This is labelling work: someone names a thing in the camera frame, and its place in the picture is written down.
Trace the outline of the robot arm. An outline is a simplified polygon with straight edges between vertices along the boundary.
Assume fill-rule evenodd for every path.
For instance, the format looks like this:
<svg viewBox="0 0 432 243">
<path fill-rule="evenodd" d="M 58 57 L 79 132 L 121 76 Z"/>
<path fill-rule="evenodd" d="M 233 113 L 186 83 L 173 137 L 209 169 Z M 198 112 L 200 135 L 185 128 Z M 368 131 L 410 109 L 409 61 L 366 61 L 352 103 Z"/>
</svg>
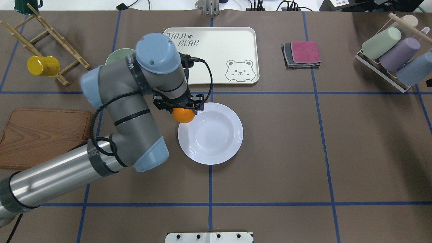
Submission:
<svg viewBox="0 0 432 243">
<path fill-rule="evenodd" d="M 185 109 L 196 115 L 210 97 L 190 93 L 188 69 L 194 62 L 205 63 L 177 51 L 161 33 L 143 36 L 135 53 L 102 65 L 82 75 L 80 86 L 96 108 L 86 144 L 33 168 L 16 172 L 1 181 L 1 226 L 18 215 L 90 184 L 134 167 L 145 172 L 169 157 L 144 99 L 153 95 L 153 104 L 171 114 Z"/>
</svg>

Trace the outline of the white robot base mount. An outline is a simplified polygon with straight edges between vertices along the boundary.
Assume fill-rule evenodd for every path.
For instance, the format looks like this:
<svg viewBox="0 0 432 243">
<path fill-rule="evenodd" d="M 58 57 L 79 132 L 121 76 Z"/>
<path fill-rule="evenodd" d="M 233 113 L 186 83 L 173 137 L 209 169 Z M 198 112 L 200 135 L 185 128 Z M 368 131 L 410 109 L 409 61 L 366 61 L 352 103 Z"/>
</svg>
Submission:
<svg viewBox="0 0 432 243">
<path fill-rule="evenodd" d="M 169 233 L 165 243 L 254 243 L 250 232 Z"/>
</svg>

